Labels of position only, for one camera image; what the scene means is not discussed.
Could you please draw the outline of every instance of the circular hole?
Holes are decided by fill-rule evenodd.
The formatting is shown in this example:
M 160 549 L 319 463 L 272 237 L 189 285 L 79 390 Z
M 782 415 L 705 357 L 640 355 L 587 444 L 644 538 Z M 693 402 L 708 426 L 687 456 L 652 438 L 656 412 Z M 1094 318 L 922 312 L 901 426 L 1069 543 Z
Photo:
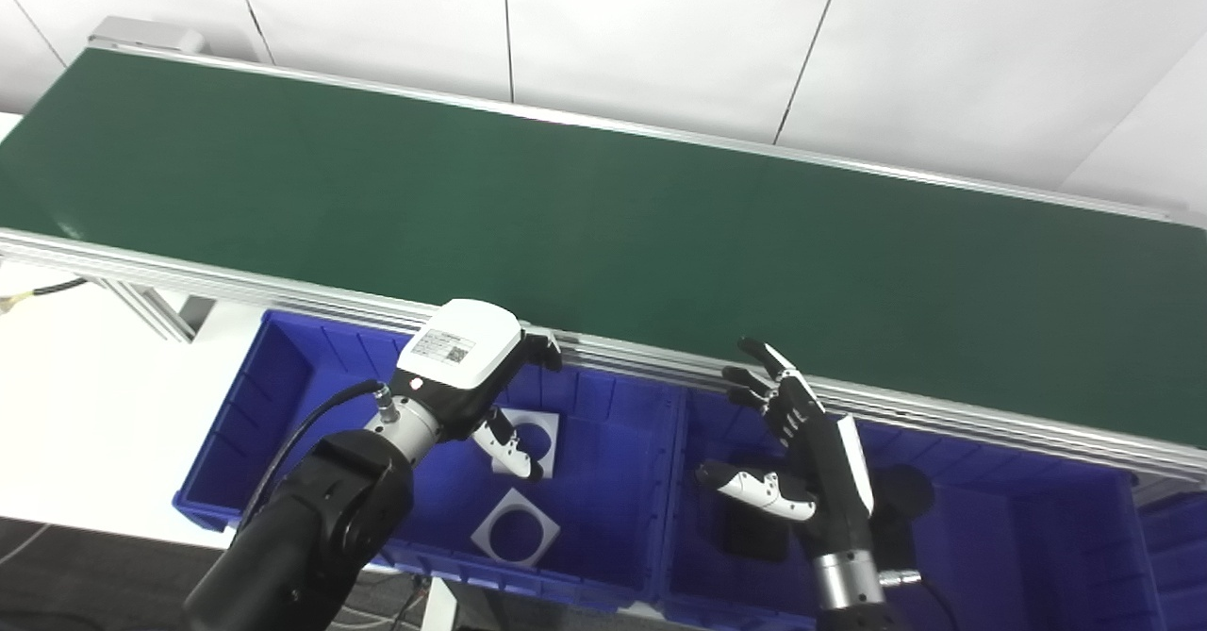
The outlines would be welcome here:
M 549 454 L 549 434 L 538 425 L 521 423 L 515 427 L 515 433 L 520 437 L 520 446 L 535 460 L 543 458 Z
M 509 510 L 495 521 L 490 531 L 490 548 L 498 557 L 524 560 L 541 545 L 541 522 L 525 510 Z

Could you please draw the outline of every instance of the floor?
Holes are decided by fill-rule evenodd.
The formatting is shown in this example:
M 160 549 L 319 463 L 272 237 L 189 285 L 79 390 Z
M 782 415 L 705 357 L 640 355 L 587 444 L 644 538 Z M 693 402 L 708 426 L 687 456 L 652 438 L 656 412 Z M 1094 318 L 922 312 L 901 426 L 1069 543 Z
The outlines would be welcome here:
M 0 520 L 0 561 L 41 526 Z M 167 631 L 180 604 L 220 551 L 63 527 L 0 562 L 0 631 Z M 392 618 L 410 594 L 409 576 L 366 573 L 349 604 Z M 503 596 L 511 631 L 576 629 L 658 631 L 672 625 Z M 407 619 L 418 624 L 416 609 Z M 332 629 L 366 629 L 374 619 L 342 614 Z M 380 624 L 375 629 L 387 629 Z

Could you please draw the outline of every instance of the blue storage bin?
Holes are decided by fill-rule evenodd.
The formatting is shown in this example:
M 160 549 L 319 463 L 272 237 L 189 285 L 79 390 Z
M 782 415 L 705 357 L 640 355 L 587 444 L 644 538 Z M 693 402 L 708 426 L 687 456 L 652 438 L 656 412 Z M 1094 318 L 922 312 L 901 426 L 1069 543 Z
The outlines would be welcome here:
M 919 569 L 966 631 L 1165 629 L 1129 473 L 892 426 L 863 423 L 861 437 L 871 467 L 914 465 L 934 481 L 935 504 L 914 528 Z M 700 489 L 692 473 L 707 458 L 782 457 L 758 413 L 692 391 L 676 456 L 659 602 L 666 618 L 717 630 L 814 627 L 815 585 L 797 542 L 779 563 L 724 553 L 727 499 Z M 1185 527 L 1186 537 L 1171 542 L 1171 559 L 1201 555 L 1207 542 L 1202 521 L 1197 532 L 1189 527 L 1185 515 L 1203 512 L 1194 507 L 1145 519 Z M 1185 618 L 1199 626 L 1171 630 L 1207 626 L 1203 562 L 1190 576 L 1199 608 Z M 1182 596 L 1171 586 L 1162 597 Z M 949 629 L 925 589 L 888 596 L 914 629 Z
M 174 506 L 206 528 L 235 524 L 268 460 L 298 421 L 340 387 L 366 378 L 389 380 L 407 339 L 264 314 Z M 472 442 L 437 445 L 415 469 L 415 507 L 381 559 L 401 569 L 600 609 L 652 600 L 683 398 L 682 387 L 641 378 L 523 369 L 500 404 L 560 413 L 554 477 L 530 484 L 491 473 L 490 460 Z M 372 399 L 362 398 L 328 413 L 284 468 L 292 468 L 323 434 L 361 428 L 374 411 Z M 561 527 L 535 569 L 491 561 L 470 541 L 512 487 Z M 492 544 L 507 555 L 523 553 L 536 538 L 533 524 L 501 520 Z
M 1207 495 L 1180 495 L 1143 507 L 1165 629 L 1207 629 Z

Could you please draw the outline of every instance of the green conveyor belt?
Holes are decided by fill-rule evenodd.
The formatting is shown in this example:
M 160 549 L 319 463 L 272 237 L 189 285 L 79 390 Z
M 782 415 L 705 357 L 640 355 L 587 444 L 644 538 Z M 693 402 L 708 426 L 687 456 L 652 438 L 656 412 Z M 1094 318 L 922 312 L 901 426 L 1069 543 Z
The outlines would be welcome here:
M 99 49 L 0 226 L 1207 443 L 1193 227 Z

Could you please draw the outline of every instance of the label sticker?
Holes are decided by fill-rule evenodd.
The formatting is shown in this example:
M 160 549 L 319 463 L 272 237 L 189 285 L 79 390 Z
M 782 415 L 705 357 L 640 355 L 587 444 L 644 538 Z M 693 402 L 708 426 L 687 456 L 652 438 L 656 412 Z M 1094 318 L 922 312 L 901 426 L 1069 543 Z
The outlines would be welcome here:
M 476 344 L 463 335 L 432 329 L 422 339 L 419 339 L 410 352 L 444 364 L 461 364 L 461 361 L 470 355 L 474 346 Z

